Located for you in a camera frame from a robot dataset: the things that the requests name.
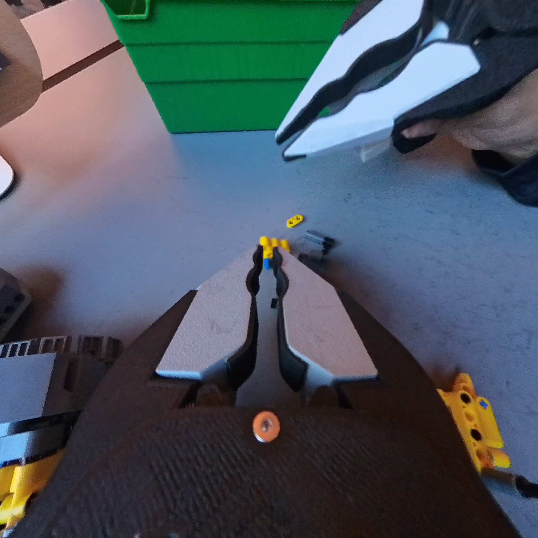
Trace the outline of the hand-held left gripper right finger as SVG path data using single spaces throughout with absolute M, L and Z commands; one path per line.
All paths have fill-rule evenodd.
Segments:
M 335 288 L 282 248 L 277 280 L 279 368 L 294 392 L 374 380 L 378 369 Z

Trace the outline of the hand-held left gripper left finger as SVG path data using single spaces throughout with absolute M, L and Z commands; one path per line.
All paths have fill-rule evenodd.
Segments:
M 256 365 L 258 290 L 255 246 L 198 287 L 156 374 L 238 389 Z

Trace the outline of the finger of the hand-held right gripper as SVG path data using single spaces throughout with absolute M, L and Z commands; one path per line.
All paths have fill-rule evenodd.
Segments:
M 426 1 L 359 2 L 280 124 L 277 144 L 341 104 L 368 77 L 403 62 L 426 29 Z
M 290 161 L 387 139 L 400 116 L 474 76 L 480 68 L 470 45 L 428 44 L 390 82 L 359 93 L 342 110 L 314 120 L 282 157 Z

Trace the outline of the small yellow black brick assembly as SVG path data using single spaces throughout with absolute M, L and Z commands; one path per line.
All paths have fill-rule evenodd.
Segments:
M 316 245 L 317 250 L 299 253 L 298 260 L 316 274 L 322 275 L 329 265 L 328 254 L 336 245 L 336 240 L 313 230 L 305 232 L 305 239 Z

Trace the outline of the yellow clip with blue pin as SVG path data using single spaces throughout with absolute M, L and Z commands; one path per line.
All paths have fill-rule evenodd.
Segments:
M 284 249 L 290 253 L 291 248 L 286 239 L 271 238 L 268 236 L 260 236 L 259 245 L 263 248 L 263 268 L 269 270 L 273 266 L 273 250 L 277 247 Z

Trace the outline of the green plastic bin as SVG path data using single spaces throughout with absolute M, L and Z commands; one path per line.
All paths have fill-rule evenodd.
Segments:
M 357 1 L 101 1 L 169 133 L 275 130 Z

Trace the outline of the toy brick robot model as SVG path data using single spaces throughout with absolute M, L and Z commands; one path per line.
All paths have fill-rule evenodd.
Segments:
M 1 537 L 55 473 L 121 340 L 56 336 L 1 345 Z

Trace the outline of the person's right forearm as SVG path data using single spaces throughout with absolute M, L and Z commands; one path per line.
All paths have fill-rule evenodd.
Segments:
M 478 169 L 494 178 L 510 197 L 528 207 L 537 207 L 537 154 L 512 164 L 494 151 L 471 151 Z

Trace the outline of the grey desk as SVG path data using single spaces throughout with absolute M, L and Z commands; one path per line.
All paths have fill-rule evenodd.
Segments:
M 19 337 L 126 344 L 11 536 L 537 537 L 537 499 L 487 487 L 435 387 L 470 373 L 537 480 L 537 206 L 447 137 L 367 164 L 272 138 L 168 134 L 123 50 L 1 130 L 1 267 L 37 295 Z M 377 378 L 293 391 L 270 272 L 236 393 L 156 373 L 192 291 L 295 212 L 337 240 L 322 282 Z

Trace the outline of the person's right hand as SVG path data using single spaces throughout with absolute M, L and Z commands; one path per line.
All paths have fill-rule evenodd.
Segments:
M 489 107 L 456 119 L 431 119 L 402 131 L 407 139 L 450 136 L 475 151 L 494 151 L 511 164 L 537 153 L 537 71 Z

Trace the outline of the yellow brick beam assembly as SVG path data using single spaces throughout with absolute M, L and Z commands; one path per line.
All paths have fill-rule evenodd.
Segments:
M 511 459 L 504 451 L 493 408 L 475 391 L 467 373 L 456 376 L 448 391 L 437 389 L 461 435 L 467 453 L 481 478 L 527 500 L 537 500 L 537 484 L 510 471 Z

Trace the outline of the wooden instruction sheet board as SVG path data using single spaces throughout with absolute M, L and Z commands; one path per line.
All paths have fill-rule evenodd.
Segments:
M 1 1 L 1 127 L 29 111 L 42 90 L 36 47 L 22 21 Z

